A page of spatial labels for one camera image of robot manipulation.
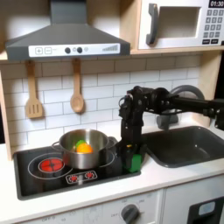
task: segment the sink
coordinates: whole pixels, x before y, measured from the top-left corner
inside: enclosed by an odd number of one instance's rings
[[[150,156],[169,168],[224,158],[224,140],[198,126],[144,134],[143,142]]]

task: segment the range hood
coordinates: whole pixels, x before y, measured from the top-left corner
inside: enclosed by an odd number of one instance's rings
[[[8,59],[129,55],[130,43],[88,25],[86,1],[51,0],[52,24],[8,41]]]

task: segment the microwave keypad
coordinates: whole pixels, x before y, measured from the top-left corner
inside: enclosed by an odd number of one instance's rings
[[[224,16],[224,10],[208,10],[206,13],[206,25],[203,35],[203,45],[218,44],[218,38],[221,35],[221,27]]]

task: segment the wooden spatula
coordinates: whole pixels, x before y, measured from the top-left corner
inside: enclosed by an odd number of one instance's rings
[[[33,61],[27,61],[25,65],[30,90],[30,99],[25,105],[25,113],[29,118],[41,117],[43,115],[43,108],[36,96],[35,63]]]
[[[81,96],[81,61],[79,59],[73,61],[73,87],[71,107],[74,112],[80,113],[84,108],[84,101]]]

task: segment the orange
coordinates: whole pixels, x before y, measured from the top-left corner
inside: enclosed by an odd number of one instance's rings
[[[87,143],[82,143],[78,146],[76,152],[78,152],[78,153],[93,153],[94,150],[91,147],[91,145],[89,145]]]

